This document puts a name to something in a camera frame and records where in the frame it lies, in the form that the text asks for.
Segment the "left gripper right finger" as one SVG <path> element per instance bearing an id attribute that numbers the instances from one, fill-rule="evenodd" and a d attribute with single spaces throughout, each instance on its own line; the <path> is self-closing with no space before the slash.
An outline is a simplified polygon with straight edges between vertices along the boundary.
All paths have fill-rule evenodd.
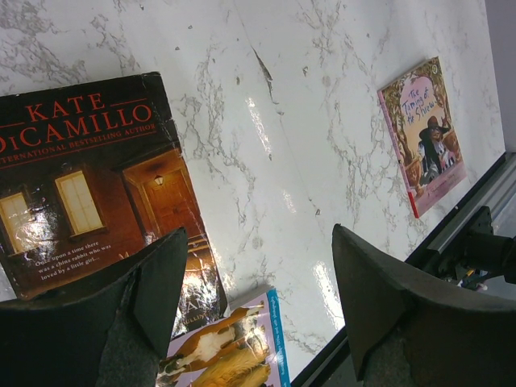
<path id="1" fill-rule="evenodd" d="M 331 246 L 358 381 L 514 385 L 514 301 L 442 281 L 341 225 Z"/>

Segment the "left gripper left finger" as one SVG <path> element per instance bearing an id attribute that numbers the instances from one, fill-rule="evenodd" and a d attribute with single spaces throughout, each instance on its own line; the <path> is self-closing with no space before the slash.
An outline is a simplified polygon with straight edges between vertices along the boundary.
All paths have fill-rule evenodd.
<path id="1" fill-rule="evenodd" d="M 179 228 L 30 301 L 1 304 L 3 386 L 153 386 L 187 261 Z"/>

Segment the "Kate DiCamillo dark book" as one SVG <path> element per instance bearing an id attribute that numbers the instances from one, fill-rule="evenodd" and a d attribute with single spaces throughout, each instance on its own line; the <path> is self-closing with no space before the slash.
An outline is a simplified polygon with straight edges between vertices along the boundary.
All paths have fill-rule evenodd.
<path id="1" fill-rule="evenodd" d="M 158 72 L 1 99 L 1 266 L 31 299 L 183 229 L 179 336 L 227 308 Z"/>

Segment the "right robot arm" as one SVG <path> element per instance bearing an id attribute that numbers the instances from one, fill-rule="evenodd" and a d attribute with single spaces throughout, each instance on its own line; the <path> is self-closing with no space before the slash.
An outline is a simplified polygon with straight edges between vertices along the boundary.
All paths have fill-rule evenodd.
<path id="1" fill-rule="evenodd" d="M 495 235 L 491 209 L 482 206 L 440 254 L 436 276 L 470 290 L 497 277 L 513 285 L 515 238 Z"/>

